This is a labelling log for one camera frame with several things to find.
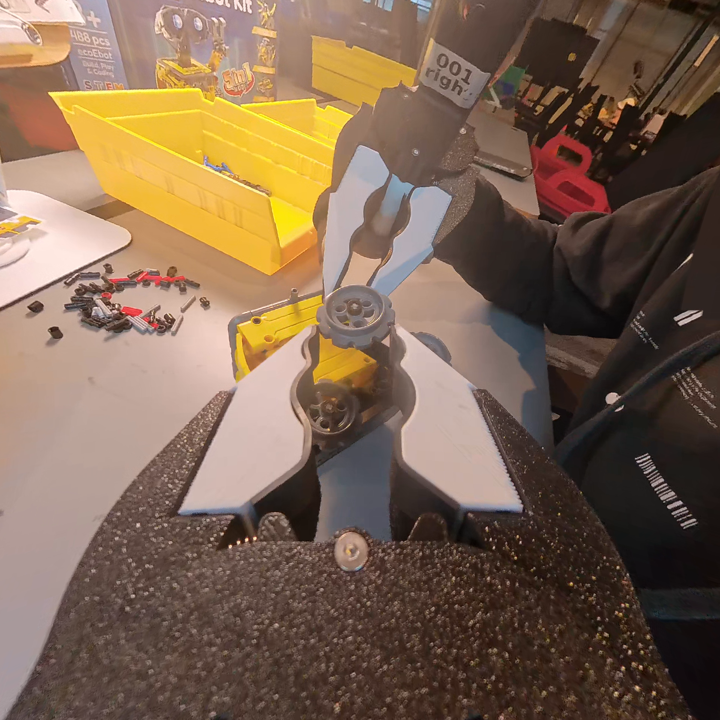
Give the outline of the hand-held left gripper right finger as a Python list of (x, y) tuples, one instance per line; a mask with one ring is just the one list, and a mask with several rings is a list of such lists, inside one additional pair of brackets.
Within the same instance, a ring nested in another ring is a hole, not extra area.
[(401, 327), (391, 331), (394, 435), (391, 509), (394, 532), (425, 513), (459, 532), (466, 515), (524, 511), (477, 388)]

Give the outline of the small grey toy wheel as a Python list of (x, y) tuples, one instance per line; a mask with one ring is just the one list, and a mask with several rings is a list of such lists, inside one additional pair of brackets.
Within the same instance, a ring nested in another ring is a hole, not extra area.
[(335, 347), (365, 350), (390, 334), (395, 311), (387, 296), (354, 284), (329, 294), (316, 319), (320, 334)]

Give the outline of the yellow toy brick vehicle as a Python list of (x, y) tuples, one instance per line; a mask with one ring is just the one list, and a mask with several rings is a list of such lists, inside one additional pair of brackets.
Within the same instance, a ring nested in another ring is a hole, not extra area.
[[(254, 370), (307, 326), (317, 323), (320, 293), (298, 294), (235, 316), (229, 344), (236, 380)], [(319, 363), (310, 424), (318, 463), (337, 455), (398, 413), (392, 403), (390, 351), (373, 345), (369, 352), (337, 348), (319, 337)]]

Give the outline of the red plastic chair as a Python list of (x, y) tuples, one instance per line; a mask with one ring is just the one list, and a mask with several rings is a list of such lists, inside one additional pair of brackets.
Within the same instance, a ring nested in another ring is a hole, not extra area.
[(535, 192), (542, 215), (563, 222), (576, 212), (608, 214), (606, 190), (587, 177), (589, 147), (563, 133), (530, 147)]

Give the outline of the building instruction booklet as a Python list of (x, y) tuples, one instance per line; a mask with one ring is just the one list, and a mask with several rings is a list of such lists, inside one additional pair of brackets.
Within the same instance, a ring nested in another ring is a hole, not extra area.
[(40, 219), (25, 214), (8, 214), (3, 210), (1, 213), (1, 241), (9, 241), (41, 223)]

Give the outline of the grey desk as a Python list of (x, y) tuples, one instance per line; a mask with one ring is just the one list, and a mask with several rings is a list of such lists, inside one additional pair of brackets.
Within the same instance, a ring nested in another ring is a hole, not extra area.
[[(65, 313), (57, 283), (1, 311), (1, 718), (38, 659), (73, 573), (127, 486), (221, 390), (233, 384), (228, 323), (320, 285), (314, 250), (266, 276), (106, 196), (85, 155), (4, 163), (8, 189), (38, 192), (129, 230), (116, 270), (188, 272), (209, 298), (175, 337), (95, 333)], [(552, 444), (544, 331), (493, 307), (448, 265), (422, 265), (391, 296), (400, 325), (445, 343), (546, 449)], [(389, 539), (395, 417), (320, 472), (317, 538), (360, 527)]]

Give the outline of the dark printed cardboard box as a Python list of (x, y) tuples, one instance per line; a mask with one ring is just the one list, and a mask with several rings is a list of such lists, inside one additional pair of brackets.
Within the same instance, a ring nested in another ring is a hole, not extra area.
[(279, 1), (79, 1), (82, 89), (198, 89), (235, 104), (276, 100)]

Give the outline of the white oval board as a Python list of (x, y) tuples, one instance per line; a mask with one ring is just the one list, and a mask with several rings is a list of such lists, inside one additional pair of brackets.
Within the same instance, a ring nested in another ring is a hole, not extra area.
[(131, 243), (112, 222), (49, 196), (9, 190), (10, 207), (39, 220), (1, 252), (1, 309), (109, 257)]

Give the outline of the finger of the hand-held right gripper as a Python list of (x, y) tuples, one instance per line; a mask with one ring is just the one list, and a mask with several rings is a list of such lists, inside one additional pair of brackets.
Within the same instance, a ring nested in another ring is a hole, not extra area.
[(438, 186), (415, 187), (409, 194), (409, 219), (392, 240), (390, 253), (367, 286), (390, 296), (434, 251), (434, 241), (453, 200)]
[(390, 171), (377, 151), (360, 145), (347, 170), (331, 193), (323, 239), (323, 294), (328, 296), (342, 283), (351, 260), (355, 231), (365, 222), (365, 205), (381, 190)]

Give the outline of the grey closed laptop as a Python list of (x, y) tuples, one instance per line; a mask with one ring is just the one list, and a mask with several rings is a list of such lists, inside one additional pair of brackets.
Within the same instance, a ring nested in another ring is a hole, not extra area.
[(476, 108), (468, 118), (477, 150), (474, 162), (506, 176), (525, 180), (533, 174), (528, 136), (499, 118)]

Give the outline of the yellow plastic bin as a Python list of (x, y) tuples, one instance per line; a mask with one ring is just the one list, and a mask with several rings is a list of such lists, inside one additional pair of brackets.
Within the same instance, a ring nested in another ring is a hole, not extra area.
[(314, 99), (254, 103), (242, 106), (248, 122), (261, 131), (279, 155), (271, 159), (290, 172), (279, 181), (290, 203), (312, 215), (317, 200), (332, 182), (336, 141), (351, 114), (334, 106), (320, 106)]
[(105, 193), (273, 275), (317, 241), (334, 148), (198, 89), (50, 93)]
[(312, 88), (354, 106), (373, 106), (383, 89), (414, 85), (416, 70), (341, 40), (312, 36)]

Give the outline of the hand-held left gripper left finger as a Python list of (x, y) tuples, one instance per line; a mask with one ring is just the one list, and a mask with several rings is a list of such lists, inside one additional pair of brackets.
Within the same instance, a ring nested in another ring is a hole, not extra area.
[(320, 482), (305, 406), (314, 398), (316, 327), (306, 327), (238, 381), (181, 500), (182, 516), (280, 512), (316, 532)]

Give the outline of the pile of small brick pieces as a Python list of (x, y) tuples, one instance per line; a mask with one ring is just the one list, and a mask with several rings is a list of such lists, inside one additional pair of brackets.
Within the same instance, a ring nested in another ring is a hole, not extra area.
[(101, 271), (76, 271), (60, 282), (67, 292), (64, 313), (76, 314), (81, 326), (114, 335), (135, 330), (144, 336), (176, 336), (193, 304), (204, 311), (211, 306), (202, 284), (175, 265), (164, 273), (140, 267), (117, 274), (105, 263)]

